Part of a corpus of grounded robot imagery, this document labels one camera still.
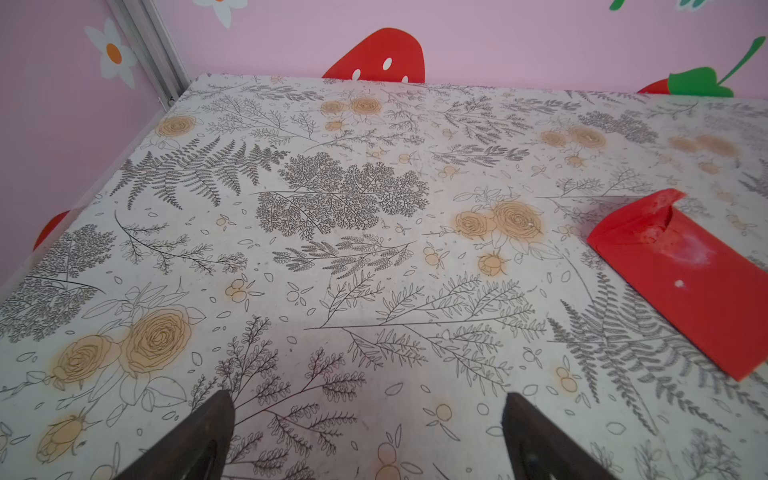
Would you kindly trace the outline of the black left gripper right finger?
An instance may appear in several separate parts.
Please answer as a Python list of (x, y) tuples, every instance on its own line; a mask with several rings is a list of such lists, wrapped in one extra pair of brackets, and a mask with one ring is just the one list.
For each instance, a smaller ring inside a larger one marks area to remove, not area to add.
[(508, 393), (502, 431), (515, 479), (614, 479), (520, 393)]

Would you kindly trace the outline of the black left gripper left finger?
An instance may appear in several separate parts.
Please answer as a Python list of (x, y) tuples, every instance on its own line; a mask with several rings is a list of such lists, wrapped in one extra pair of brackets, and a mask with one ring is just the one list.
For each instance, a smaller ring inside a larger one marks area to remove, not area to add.
[(219, 479), (235, 426), (235, 407), (220, 390), (141, 455), (119, 479)]

